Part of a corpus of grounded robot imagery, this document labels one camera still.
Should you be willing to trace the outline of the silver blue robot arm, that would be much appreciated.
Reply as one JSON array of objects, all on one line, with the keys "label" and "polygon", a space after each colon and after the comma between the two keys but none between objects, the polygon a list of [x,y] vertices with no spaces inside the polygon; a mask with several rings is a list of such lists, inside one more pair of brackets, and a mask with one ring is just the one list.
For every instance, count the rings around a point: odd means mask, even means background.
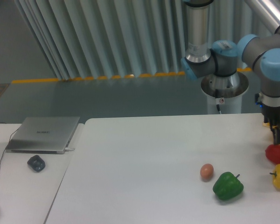
[{"label": "silver blue robot arm", "polygon": [[264,122],[280,144],[280,3],[272,0],[249,0],[247,5],[267,23],[272,36],[250,34],[238,43],[227,40],[208,43],[210,0],[186,0],[188,48],[181,59],[186,77],[207,80],[204,92],[214,99],[236,97],[245,92],[247,78],[236,72],[240,58],[260,78],[260,93],[255,103],[261,107]]}]

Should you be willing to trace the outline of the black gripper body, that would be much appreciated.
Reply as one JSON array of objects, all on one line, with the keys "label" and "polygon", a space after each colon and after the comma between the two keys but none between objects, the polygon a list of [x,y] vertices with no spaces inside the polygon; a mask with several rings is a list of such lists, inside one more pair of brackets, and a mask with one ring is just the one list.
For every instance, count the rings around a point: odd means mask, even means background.
[{"label": "black gripper body", "polygon": [[280,106],[271,107],[263,104],[261,113],[268,117],[270,127],[280,126]]}]

